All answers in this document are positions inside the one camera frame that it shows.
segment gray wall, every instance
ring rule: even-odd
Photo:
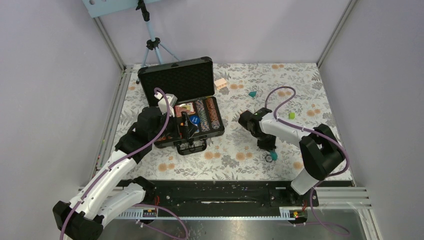
[[[1,1],[0,239],[59,239],[89,179],[119,70],[82,1]]]
[[[385,240],[423,239],[424,1],[359,1],[321,68]]]
[[[183,60],[316,62],[349,0],[162,0],[147,5],[153,29]],[[126,64],[141,63],[149,33],[140,11],[102,17]],[[166,62],[171,56],[161,51]],[[157,63],[150,52],[149,63]]]

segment reflective floor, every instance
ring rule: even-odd
[[[336,235],[321,225],[285,226],[287,221],[275,220],[190,220],[184,221],[190,240],[366,240],[360,217],[355,210],[317,210],[322,221],[348,228],[351,238]],[[309,222],[315,222],[309,211]],[[152,226],[183,237],[183,227],[176,220],[156,220]],[[113,220],[104,229],[101,240],[171,240],[146,227],[140,228],[133,220]]]

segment case lid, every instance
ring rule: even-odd
[[[159,100],[153,92],[155,88],[174,94],[178,102],[215,94],[214,67],[208,56],[142,67],[138,70],[138,79],[149,106],[158,105]]]

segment floral pattern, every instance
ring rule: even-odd
[[[136,84],[135,65],[119,118],[114,145],[137,121],[141,110],[148,105],[140,85]],[[266,162],[267,152],[256,146],[256,139],[238,123],[245,110],[254,112],[264,106],[268,93],[280,86],[291,86],[297,95],[278,111],[282,118],[295,113],[294,122],[302,126],[327,124],[339,139],[336,122],[315,63],[291,64],[214,64],[215,80],[225,78],[228,86],[215,91],[225,125],[225,134],[208,139],[203,152],[179,155],[174,147],[153,150],[145,156],[126,178],[143,176],[151,180],[293,180],[303,169],[300,150],[277,139],[277,161]],[[249,92],[256,91],[255,97]],[[289,89],[275,92],[269,98],[269,108],[293,93]],[[351,180],[350,171],[332,180]]]

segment poker chip set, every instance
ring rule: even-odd
[[[221,136],[225,127],[218,108],[214,86],[213,62],[209,57],[143,67],[138,78],[150,106],[157,106],[154,88],[177,97],[174,106],[174,137],[163,137],[154,144],[158,148],[176,146],[181,155],[204,151],[206,139]],[[182,137],[182,112],[198,131],[190,139]]]

